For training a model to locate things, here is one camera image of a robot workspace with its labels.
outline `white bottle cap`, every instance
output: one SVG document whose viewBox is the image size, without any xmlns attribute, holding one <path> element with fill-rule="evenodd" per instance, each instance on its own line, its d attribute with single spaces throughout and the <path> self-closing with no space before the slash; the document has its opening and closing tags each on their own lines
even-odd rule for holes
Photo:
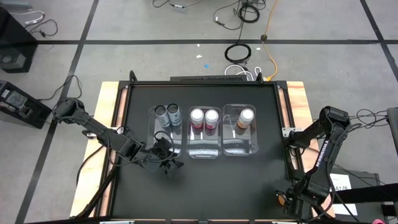
<svg viewBox="0 0 398 224">
<path fill-rule="evenodd" d="M 243 121 L 251 122 L 254 118 L 254 112 L 250 109 L 244 109 L 241 113 L 241 118 Z"/>
<path fill-rule="evenodd" d="M 206 121 L 215 122 L 218 120 L 218 113 L 215 110 L 208 110 L 206 112 Z"/>
<path fill-rule="evenodd" d="M 193 111 L 191 111 L 191 119 L 192 121 L 203 121 L 203 111 L 199 108 L 193 109 Z"/>
</svg>

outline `white paper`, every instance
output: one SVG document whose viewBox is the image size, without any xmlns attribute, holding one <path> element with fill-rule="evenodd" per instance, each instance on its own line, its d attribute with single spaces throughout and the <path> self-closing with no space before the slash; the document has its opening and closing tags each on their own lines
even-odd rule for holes
<svg viewBox="0 0 398 224">
<path fill-rule="evenodd" d="M 335 186 L 336 191 L 351 189 L 351 184 L 349 182 L 348 175 L 330 174 L 330 178 L 331 181 L 333 182 L 333 185 Z M 358 215 L 355 204 L 346 204 L 346 206 L 353 215 Z M 349 215 L 347 209 L 344 207 L 343 204 L 333 205 L 333 209 L 335 210 L 336 214 Z"/>
</svg>

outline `white cable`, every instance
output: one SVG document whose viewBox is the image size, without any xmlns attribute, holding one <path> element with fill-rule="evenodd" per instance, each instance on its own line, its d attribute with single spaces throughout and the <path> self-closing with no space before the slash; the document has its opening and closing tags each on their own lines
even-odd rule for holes
<svg viewBox="0 0 398 224">
<path fill-rule="evenodd" d="M 23 16 L 23 15 L 28 15 L 28 14 L 33 14 L 33 13 L 41 13 L 42 16 L 40 16 L 37 19 L 31 20 L 31 21 L 26 21 L 25 25 L 31 25 L 31 24 L 36 24 L 39 21 L 41 21 L 44 18 L 45 13 L 43 11 L 33 11 L 33 12 L 25 12 L 25 13 L 10 13 L 11 15 L 18 15 L 18 16 Z"/>
<path fill-rule="evenodd" d="M 225 69 L 225 71 L 224 71 L 224 75 L 226 75 L 226 71 L 227 71 L 229 68 L 231 68 L 231 67 L 238 67 L 238 68 L 240 68 L 240 69 L 242 70 L 242 72 L 239 72 L 239 73 L 236 74 L 236 75 L 239 75 L 239 74 L 241 74 L 241 73 L 244 73 L 244 74 L 247 76 L 247 73 L 248 73 L 248 74 L 251 76 L 251 78 L 253 79 L 252 73 L 251 73 L 251 72 L 248 72 L 248 71 L 245 71 L 245 69 L 243 69 L 243 67 L 240 66 L 240 65 L 230 65 L 230 66 L 226 67 L 226 69 Z"/>
<path fill-rule="evenodd" d="M 251 72 L 243 71 L 243 72 L 238 72 L 236 75 L 240 75 L 242 73 L 244 73 L 245 75 L 247 75 L 247 73 L 248 73 L 250 75 L 250 77 L 251 77 L 251 80 L 254 81 L 254 77 L 253 77 L 253 74 Z"/>
<path fill-rule="evenodd" d="M 242 66 L 240 66 L 240 65 L 230 65 L 230 66 L 226 67 L 226 69 L 225 69 L 225 71 L 224 71 L 224 75 L 226 75 L 226 71 L 227 71 L 229 68 L 231 68 L 231 67 L 238 67 L 238 68 L 240 68 L 240 69 L 242 70 L 242 72 L 238 72 L 236 75 L 240 75 L 240 74 L 244 73 L 244 74 L 247 76 L 247 75 L 249 74 L 250 77 L 251 77 L 251 80 L 254 81 L 254 75 L 253 75 L 251 72 L 246 71 L 246 70 L 245 70 Z M 256 68 L 254 68 L 254 73 L 256 74 L 256 77 L 258 76 L 257 69 L 259 69 L 260 72 L 261 72 L 261 68 L 260 68 L 260 67 L 257 66 Z"/>
<path fill-rule="evenodd" d="M 257 69 L 259 69 L 260 72 L 261 72 L 261 68 L 258 67 L 258 66 L 257 66 L 256 68 L 254 68 L 254 73 L 256 74 L 256 76 L 259 76 L 259 73 L 260 73 L 260 72 L 257 73 Z"/>
</svg>

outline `bottle cap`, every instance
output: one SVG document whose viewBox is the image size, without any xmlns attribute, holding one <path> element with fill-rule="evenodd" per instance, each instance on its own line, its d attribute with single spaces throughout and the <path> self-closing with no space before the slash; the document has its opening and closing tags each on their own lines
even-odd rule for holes
<svg viewBox="0 0 398 224">
<path fill-rule="evenodd" d="M 203 111 L 199 108 L 193 109 L 193 111 L 191 111 L 191 119 L 193 121 L 203 120 Z"/>
<path fill-rule="evenodd" d="M 167 107 L 167 111 L 168 111 L 169 113 L 174 114 L 174 113 L 176 113 L 176 112 L 178 111 L 178 106 L 177 106 L 175 103 L 172 103 L 172 104 L 170 104 L 170 105 Z"/>
<path fill-rule="evenodd" d="M 155 114 L 163 115 L 166 113 L 166 108 L 163 105 L 159 105 L 155 108 Z"/>
<path fill-rule="evenodd" d="M 242 110 L 241 117 L 244 121 L 251 122 L 254 118 L 254 112 L 250 109 Z"/>
<path fill-rule="evenodd" d="M 206 120 L 210 122 L 214 122 L 218 120 L 218 113 L 215 110 L 208 110 L 206 112 Z"/>
</svg>

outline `label sticker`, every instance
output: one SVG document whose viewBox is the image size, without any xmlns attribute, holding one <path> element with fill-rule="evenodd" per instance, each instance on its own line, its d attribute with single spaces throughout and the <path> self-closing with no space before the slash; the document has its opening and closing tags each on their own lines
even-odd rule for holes
<svg viewBox="0 0 398 224">
<path fill-rule="evenodd" d="M 6 100 L 7 103 L 19 108 L 20 110 L 24 107 L 27 98 L 22 96 L 21 94 L 17 93 L 17 91 L 12 91 L 8 99 Z"/>
<path fill-rule="evenodd" d="M 3 98 L 7 97 L 9 92 L 10 92 L 9 90 L 4 90 L 4 92 L 1 95 L 1 97 L 3 97 Z"/>
</svg>

